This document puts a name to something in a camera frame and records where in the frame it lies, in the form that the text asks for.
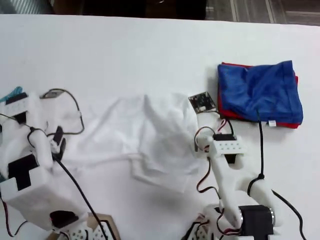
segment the teal object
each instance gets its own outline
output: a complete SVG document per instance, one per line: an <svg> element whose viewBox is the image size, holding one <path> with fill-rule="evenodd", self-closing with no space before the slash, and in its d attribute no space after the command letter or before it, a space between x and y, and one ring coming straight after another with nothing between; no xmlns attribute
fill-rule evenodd
<svg viewBox="0 0 320 240"><path fill-rule="evenodd" d="M8 95L4 96L3 98L0 99L0 103L6 101L9 98L14 97L15 95L21 94L23 91L21 86L17 86L12 92L10 92ZM2 183L3 181L5 181L6 179L4 178L4 176L1 175L0 173L0 183Z"/></svg>
<svg viewBox="0 0 320 240"><path fill-rule="evenodd" d="M23 91L21 86L17 86L12 92L10 92L8 95L4 96L0 99L0 103L6 101L9 98L14 97L15 95L21 94Z"/></svg>

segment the white label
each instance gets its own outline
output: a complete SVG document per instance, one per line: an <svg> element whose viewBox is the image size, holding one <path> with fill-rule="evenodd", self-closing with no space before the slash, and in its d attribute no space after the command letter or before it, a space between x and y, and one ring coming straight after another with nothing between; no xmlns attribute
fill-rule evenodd
<svg viewBox="0 0 320 240"><path fill-rule="evenodd" d="M270 121L269 121L269 126L270 126L270 127L276 127L276 126L277 126L276 121L275 121L275 120L270 120Z"/></svg>

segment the black cable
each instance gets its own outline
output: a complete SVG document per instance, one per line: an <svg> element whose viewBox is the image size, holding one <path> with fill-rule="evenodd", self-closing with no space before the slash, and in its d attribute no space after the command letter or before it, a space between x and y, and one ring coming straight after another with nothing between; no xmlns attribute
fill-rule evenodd
<svg viewBox="0 0 320 240"><path fill-rule="evenodd" d="M52 91L61 91L61 92L67 93L73 99L73 101L74 101L74 103L76 105L76 109L80 113L80 121L81 121L82 129L80 131L78 131L78 132L63 132L63 135L78 135L78 134L81 134L85 130L85 124L84 124L84 120L82 118L82 113L80 111L80 107L79 107L79 104L78 104L76 98L71 94L71 92L69 92L68 90L63 89L63 88L52 88L49 91L47 91L45 94L43 94L42 98L45 98L46 95L49 94ZM49 133L49 134L47 134L47 137L55 135L55 134L56 134L55 132Z"/></svg>
<svg viewBox="0 0 320 240"><path fill-rule="evenodd" d="M263 135L263 131L262 131L262 123L261 123L261 120L260 120L259 112L256 111L256 113L257 113L257 117L258 117L258 124L259 124L259 130L260 130L261 170L260 170L260 173L259 173L258 177L253 179L248 185L247 194L249 196L250 196L250 191L251 191L251 188L252 188L253 184L256 181L263 180L265 178L265 175L264 175L264 135ZM298 212L298 210L294 206L292 206L292 204L289 201L287 201L283 196L281 196L279 193L275 192L274 190L272 190L272 192L277 198L279 198L281 201L283 201L295 213L295 215L298 217L300 235L301 235L303 240L306 240L306 237L305 237L305 235L303 233L304 221L303 221L302 216Z"/></svg>
<svg viewBox="0 0 320 240"><path fill-rule="evenodd" d="M15 118L14 118L14 117L12 117L12 116L8 116L8 115L5 115L5 114L3 114L3 113L0 113L0 115L1 115L1 116L6 117L6 118L8 118L8 119L15 120L18 124L20 124L20 123L18 122L18 120L17 120L17 119L15 119ZM23 124L23 125L27 126L28 128L31 128L31 126L29 126L28 124L26 124L26 123L24 123L24 122L22 122L21 124Z"/></svg>
<svg viewBox="0 0 320 240"><path fill-rule="evenodd" d="M14 117L5 115L5 114L3 114L3 113L0 113L0 115L6 117L6 118L8 118L8 119L15 120L17 123L19 123L18 120L15 119ZM27 138L29 144L30 144L33 148L35 148L35 146L30 142L30 136L31 136L32 133L34 133L35 131L41 131L41 132L44 133L44 135L47 135L47 134L45 133L45 131L43 131L41 128L35 128L35 127L30 126L30 125L28 125L28 124L26 124L26 123L24 123L24 122L22 122L21 124L27 126L27 127L30 129L30 132L28 133L28 135L26 136L26 138Z"/></svg>
<svg viewBox="0 0 320 240"><path fill-rule="evenodd" d="M214 110L214 111L212 111L212 112L219 114L221 119L225 119L226 122L227 122L227 123L229 124L229 126L230 126L231 134L232 134L232 135L235 135L235 131L234 131L234 128L233 128L233 126L232 126L232 124L231 124L230 119L227 118L226 116L222 116L221 113L218 112L217 110Z"/></svg>
<svg viewBox="0 0 320 240"><path fill-rule="evenodd" d="M231 134L232 134L232 135L235 135L234 128L232 127L232 124L231 124L229 118L226 118L226 117L225 117L225 120L227 121L227 123L228 123L229 126L230 126Z"/></svg>
<svg viewBox="0 0 320 240"><path fill-rule="evenodd" d="M251 191L253 184L258 180L265 179L265 175L264 175L264 168L265 168L265 164L264 164L264 162L265 162L265 160L264 160L264 134L262 131L262 124L261 124L259 112L256 111L256 113L257 113L257 117L258 117L258 124L259 124L259 131L260 131L261 170L260 170L259 175L255 179L253 179L248 185L248 189L247 189L246 193L249 196L250 196L250 191Z"/></svg>
<svg viewBox="0 0 320 240"><path fill-rule="evenodd" d="M201 178L201 180L197 183L197 185L196 185L196 190L197 190L199 193L202 194L202 193L205 193L206 191L208 191L208 190L210 190L210 189L214 189L215 192L216 192L216 194L217 194L217 196L218 196L218 198L221 199L217 188L214 187L214 186L208 186L208 187L206 187L206 188L204 188L204 189L199 189L200 185L207 179L207 177L209 176L209 174L210 174L210 172L211 172L211 161L210 161L210 158L209 158L209 157L208 157L207 159L208 159L208 162L209 162L208 171L206 172L206 174L204 175L204 177Z"/></svg>
<svg viewBox="0 0 320 240"><path fill-rule="evenodd" d="M63 236L66 237L66 239L70 240L70 237L68 234L66 234L65 232L61 231L60 234L62 234Z"/></svg>
<svg viewBox="0 0 320 240"><path fill-rule="evenodd" d="M20 226L17 228L14 234L12 234L9 226L9 211L8 211L8 206L7 204L3 201L3 199L0 197L3 209L4 209L4 216L5 216L5 226L6 226L6 232L11 238L14 238L20 231L21 227L25 225L28 221L24 221L23 223L20 224Z"/></svg>
<svg viewBox="0 0 320 240"><path fill-rule="evenodd" d="M225 213L225 209L222 209L222 212L220 213L219 217L217 218L216 220L216 228L218 229L218 231L220 232L220 234L222 234L222 236L238 236L239 235L239 229L231 229L231 232L228 232L228 233L224 233L220 226L219 226L219 220L222 218L222 216L224 215Z"/></svg>
<svg viewBox="0 0 320 240"><path fill-rule="evenodd" d="M44 133L45 136L47 136L46 133L45 133L45 131L43 131L41 128L34 128L33 126L31 126L31 127L30 127L30 132L28 133L28 135L26 136L26 138L28 139L29 144L30 144L33 148L35 148L35 146L30 142L30 136L31 136L31 134L34 133L35 131L41 131L41 132Z"/></svg>
<svg viewBox="0 0 320 240"><path fill-rule="evenodd" d="M79 186L78 182L76 181L76 179L74 178L74 176L72 176L72 174L69 172L69 170L66 168L66 166L59 160L57 159L54 155L52 156L53 160L55 160L60 166L61 168L66 172L66 174L71 178L71 180L73 181L73 183L75 184L76 188L79 190L83 200L85 201L85 203L87 204L87 206L89 207L92 215L94 216L95 220L97 221L98 225L101 228L102 234L104 236L104 238L106 240L108 240L108 236L105 233L104 227L101 224L101 221L99 220L96 212L94 211L94 209L92 208L91 204L89 203L86 195L84 194L84 192L82 191L81 187Z"/></svg>
<svg viewBox="0 0 320 240"><path fill-rule="evenodd" d="M304 235L304 232L303 232L304 220L303 220L302 216L300 215L300 213L298 212L298 210L294 206L292 206L292 204L288 200L286 200L283 196L281 196L279 193L277 193L274 190L272 190L272 192L277 198L279 198L282 202L284 202L295 213L295 215L298 217L300 235L301 235L303 240L307 240L305 235Z"/></svg>
<svg viewBox="0 0 320 240"><path fill-rule="evenodd" d="M208 220L208 221L205 221L205 222L202 222L202 223L200 223L200 224L198 225L198 227L196 228L196 231L195 231L196 240L199 240L198 232L199 232L200 227L203 226L203 225L206 225L206 224L208 224L208 223L209 223L209 220Z"/></svg>

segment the stack of folded cloth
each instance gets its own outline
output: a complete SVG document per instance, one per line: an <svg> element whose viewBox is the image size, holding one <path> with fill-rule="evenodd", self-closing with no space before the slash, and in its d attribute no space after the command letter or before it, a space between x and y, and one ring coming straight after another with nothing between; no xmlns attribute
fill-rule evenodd
<svg viewBox="0 0 320 240"><path fill-rule="evenodd" d="M230 118L296 129L303 121L292 61L275 65L218 66L218 108Z"/></svg>

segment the red cloth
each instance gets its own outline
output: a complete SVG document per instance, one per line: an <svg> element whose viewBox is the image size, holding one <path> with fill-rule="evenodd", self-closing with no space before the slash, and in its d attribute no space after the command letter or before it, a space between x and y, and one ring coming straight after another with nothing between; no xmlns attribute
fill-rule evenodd
<svg viewBox="0 0 320 240"><path fill-rule="evenodd" d="M233 63L226 63L226 62L222 62L222 64L231 65L231 66L240 66L240 67L245 67L245 68L252 67L252 66L248 66L248 65L240 65L240 64L233 64ZM295 80L296 80L296 84L298 84L298 76L295 76ZM242 116L236 114L235 112L224 109L224 107L222 105L222 101L221 101L219 88L218 88L218 110L219 110L219 113L222 114L223 116L233 118L233 119L245 120ZM276 125L280 126L280 127L287 127L290 129L297 129L300 124L299 123L277 122Z"/></svg>

